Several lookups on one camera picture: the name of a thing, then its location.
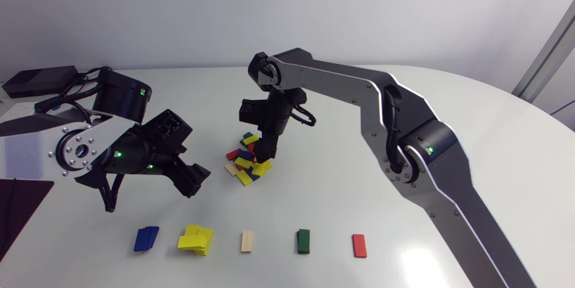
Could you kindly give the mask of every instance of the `pile of blocks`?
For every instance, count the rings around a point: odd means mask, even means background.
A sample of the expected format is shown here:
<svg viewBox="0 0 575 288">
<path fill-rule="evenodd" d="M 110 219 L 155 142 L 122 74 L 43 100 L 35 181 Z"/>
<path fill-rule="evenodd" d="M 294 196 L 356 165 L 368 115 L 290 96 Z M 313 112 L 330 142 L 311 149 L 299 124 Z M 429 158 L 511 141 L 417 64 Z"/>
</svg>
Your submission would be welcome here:
<svg viewBox="0 0 575 288">
<path fill-rule="evenodd" d="M 226 155 L 226 158 L 234 163 L 228 163 L 225 168 L 230 175 L 238 176 L 238 179 L 248 186 L 261 176 L 265 175 L 269 169 L 274 165 L 268 160 L 264 163 L 257 163 L 253 148 L 255 143 L 259 140 L 258 136 L 254 136 L 250 132 L 244 134 L 244 138 L 240 143 L 247 148 L 247 150 L 236 149 Z"/>
<path fill-rule="evenodd" d="M 189 224 L 178 241 L 178 249 L 192 250 L 197 255 L 208 255 L 214 231 L 197 224 Z"/>
</svg>

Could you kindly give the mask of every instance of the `black cable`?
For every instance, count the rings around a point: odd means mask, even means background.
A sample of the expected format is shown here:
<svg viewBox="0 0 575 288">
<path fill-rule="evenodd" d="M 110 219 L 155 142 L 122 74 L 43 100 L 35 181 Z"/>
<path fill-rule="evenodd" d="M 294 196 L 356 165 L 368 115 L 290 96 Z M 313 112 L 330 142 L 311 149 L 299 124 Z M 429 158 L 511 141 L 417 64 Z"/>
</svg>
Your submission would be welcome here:
<svg viewBox="0 0 575 288">
<path fill-rule="evenodd" d="M 295 108 L 296 111 L 304 114 L 309 118 L 309 120 L 304 120 L 303 118 L 297 116 L 296 114 L 291 113 L 290 116 L 294 118 L 294 120 L 297 120 L 298 122 L 301 122 L 302 124 L 306 124 L 308 126 L 314 126 L 316 124 L 316 118 L 312 115 L 312 113 L 308 112 L 305 108 L 303 108 L 300 105 L 295 105 L 293 108 Z"/>
<path fill-rule="evenodd" d="M 68 104 L 70 102 L 75 102 L 76 100 L 80 100 L 89 96 L 94 95 L 95 93 L 101 91 L 104 86 L 101 84 L 96 85 L 94 88 L 90 88 L 85 92 L 80 92 L 74 95 L 53 99 L 53 100 L 45 100 L 43 102 L 37 102 L 34 105 L 35 112 L 37 113 L 46 113 L 47 111 L 51 110 L 53 107 Z"/>
<path fill-rule="evenodd" d="M 90 75 L 96 71 L 101 71 L 102 69 L 111 70 L 111 67 L 102 66 L 102 67 L 90 69 L 89 71 L 87 71 L 85 73 L 79 73 L 78 76 L 72 82 L 70 82 L 68 84 L 68 86 L 64 89 L 64 91 L 62 91 L 59 95 L 57 95 L 55 97 L 52 97 L 52 98 L 45 100 L 44 102 L 49 102 L 50 100 L 56 100 L 56 99 L 60 99 L 62 97 L 66 97 L 66 94 L 68 94 L 68 92 L 70 90 L 72 90 L 72 88 L 74 86 L 82 85 L 82 87 L 80 87 L 80 89 L 82 89 L 84 87 L 84 85 L 86 85 L 87 83 L 92 83 L 98 79 L 98 77 L 88 79 L 88 75 Z"/>
<path fill-rule="evenodd" d="M 572 100 L 571 102 L 568 102 L 567 104 L 563 105 L 561 108 L 559 108 L 558 110 L 552 112 L 550 115 L 553 116 L 553 114 L 558 113 L 560 110 L 562 110 L 563 108 L 573 104 L 575 102 L 575 100 Z"/>
<path fill-rule="evenodd" d="M 78 104 L 77 102 L 68 102 L 68 104 L 78 108 L 78 110 L 82 113 L 82 116 L 84 116 L 84 120 L 86 121 L 86 123 L 92 124 L 92 120 L 90 120 L 88 112 L 86 112 L 86 110 L 84 109 L 84 107 L 82 107 L 82 105 Z"/>
<path fill-rule="evenodd" d="M 392 94 L 386 89 L 384 89 L 384 106 L 384 124 L 388 131 L 385 152 L 388 155 L 391 170 L 395 173 L 400 173 L 402 167 L 399 161 L 399 151 L 397 150 L 400 133 L 398 122 L 399 108 L 395 105 Z"/>
<path fill-rule="evenodd" d="M 12 198 L 14 197 L 14 192 L 16 188 L 16 179 L 12 180 L 12 189 L 10 190 L 10 194 L 8 196 L 8 201 L 6 203 L 6 215 L 4 216 L 4 236 L 2 237 L 2 244 L 0 244 L 0 250 L 2 250 L 2 248 L 4 247 L 4 245 L 6 244 L 6 241 L 8 240 L 8 217 L 10 216 L 10 207 L 12 206 Z"/>
</svg>

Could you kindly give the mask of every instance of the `wooden block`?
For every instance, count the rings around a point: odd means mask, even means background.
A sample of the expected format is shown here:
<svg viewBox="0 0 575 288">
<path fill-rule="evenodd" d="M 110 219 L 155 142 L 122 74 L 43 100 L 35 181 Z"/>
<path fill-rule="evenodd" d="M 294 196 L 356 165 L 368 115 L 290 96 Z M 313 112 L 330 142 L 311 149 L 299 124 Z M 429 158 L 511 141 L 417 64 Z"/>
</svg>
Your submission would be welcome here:
<svg viewBox="0 0 575 288">
<path fill-rule="evenodd" d="M 234 160 L 234 163 L 242 168 L 251 168 L 251 166 L 253 165 L 252 161 L 243 159 L 243 158 L 236 158 Z"/>
<path fill-rule="evenodd" d="M 243 151 L 240 150 L 237 154 L 236 157 L 242 158 L 242 159 L 246 159 L 246 160 L 252 160 L 253 159 L 253 152 L 250 151 Z"/>
<path fill-rule="evenodd" d="M 184 235 L 196 235 L 198 234 L 199 229 L 201 229 L 197 224 L 189 224 L 186 226 L 186 231 L 183 233 Z"/>
<path fill-rule="evenodd" d="M 297 253 L 309 254 L 310 253 L 310 231 L 300 229 L 297 231 Z"/>
<path fill-rule="evenodd" d="M 237 150 L 234 150 L 234 151 L 228 153 L 228 154 L 226 155 L 226 158 L 228 158 L 228 160 L 233 160 L 234 157 L 236 157 L 236 154 L 237 154 L 240 150 L 242 150 L 242 149 L 237 149 Z"/>
<path fill-rule="evenodd" d="M 255 141 L 257 141 L 259 139 L 259 136 L 250 136 L 248 138 L 245 138 L 242 140 L 242 143 L 244 145 L 248 145 L 250 143 L 254 143 Z"/>
<path fill-rule="evenodd" d="M 236 165 L 233 163 L 228 163 L 227 165 L 224 166 L 224 168 L 226 168 L 226 170 L 230 172 L 230 175 L 232 176 L 235 176 L 236 173 L 239 172 L 239 170 L 236 168 Z"/>
<path fill-rule="evenodd" d="M 267 160 L 267 161 L 265 161 L 264 163 L 262 163 L 262 165 L 263 165 L 263 167 L 264 167 L 266 170 L 272 169 L 272 168 L 274 167 L 274 165 L 272 165 L 272 164 L 271 164 L 271 161 L 269 161 L 269 160 Z"/>
<path fill-rule="evenodd" d="M 367 257 L 367 250 L 365 249 L 365 237 L 363 234 L 352 235 L 354 240 L 354 253 L 355 257 Z"/>
<path fill-rule="evenodd" d="M 208 242 L 204 235 L 184 235 L 178 240 L 178 249 L 195 250 L 204 249 Z"/>
<path fill-rule="evenodd" d="M 194 253 L 197 255 L 208 255 L 208 252 L 210 250 L 210 245 L 212 245 L 212 237 L 213 237 L 213 230 L 212 229 L 205 229 L 205 228 L 201 228 L 199 230 L 199 234 L 202 234 L 203 237 L 207 237 L 207 242 L 204 248 L 202 249 L 195 249 Z"/>
<path fill-rule="evenodd" d="M 247 172 L 245 170 L 240 170 L 240 172 L 238 172 L 236 174 L 236 176 L 238 176 L 238 178 L 240 179 L 242 184 L 244 184 L 244 186 L 248 186 L 249 184 L 251 184 L 253 182 L 253 180 L 251 179 L 251 177 L 247 174 Z"/>
<path fill-rule="evenodd" d="M 248 174 L 248 176 L 250 176 L 250 178 L 253 181 L 256 181 L 257 179 L 259 179 L 259 176 L 254 175 L 252 172 L 253 172 L 253 168 L 246 169 L 246 173 Z"/>
<path fill-rule="evenodd" d="M 252 175 L 261 177 L 261 176 L 265 175 L 266 172 L 267 172 L 267 170 L 263 167 L 262 164 L 260 164 L 260 163 L 254 163 L 253 164 Z"/>
<path fill-rule="evenodd" d="M 243 253 L 250 253 L 253 239 L 253 231 L 245 230 L 242 232 L 242 248 L 240 251 Z"/>
</svg>

